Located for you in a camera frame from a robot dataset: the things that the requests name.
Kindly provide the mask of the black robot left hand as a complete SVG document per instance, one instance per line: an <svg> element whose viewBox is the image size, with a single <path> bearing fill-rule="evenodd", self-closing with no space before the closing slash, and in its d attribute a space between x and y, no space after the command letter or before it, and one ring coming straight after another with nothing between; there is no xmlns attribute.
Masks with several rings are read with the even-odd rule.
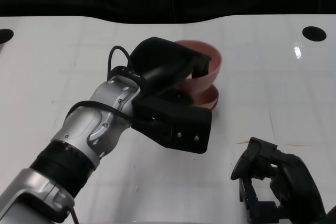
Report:
<svg viewBox="0 0 336 224"><path fill-rule="evenodd" d="M146 80L149 96L182 105L193 98L177 86L188 76L199 78L209 73L210 56L158 37L142 41L130 54L128 67Z"/></svg>

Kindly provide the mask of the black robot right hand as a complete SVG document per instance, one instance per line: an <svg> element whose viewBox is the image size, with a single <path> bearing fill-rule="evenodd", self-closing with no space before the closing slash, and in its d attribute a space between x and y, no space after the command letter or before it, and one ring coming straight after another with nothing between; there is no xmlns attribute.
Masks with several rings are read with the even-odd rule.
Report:
<svg viewBox="0 0 336 224"><path fill-rule="evenodd" d="M236 163L231 180L239 181L239 200L245 204L248 223L323 223L327 217L318 188L302 159L283 153L278 146L251 137ZM270 179L270 189L279 200L260 201L253 179Z"/></svg>

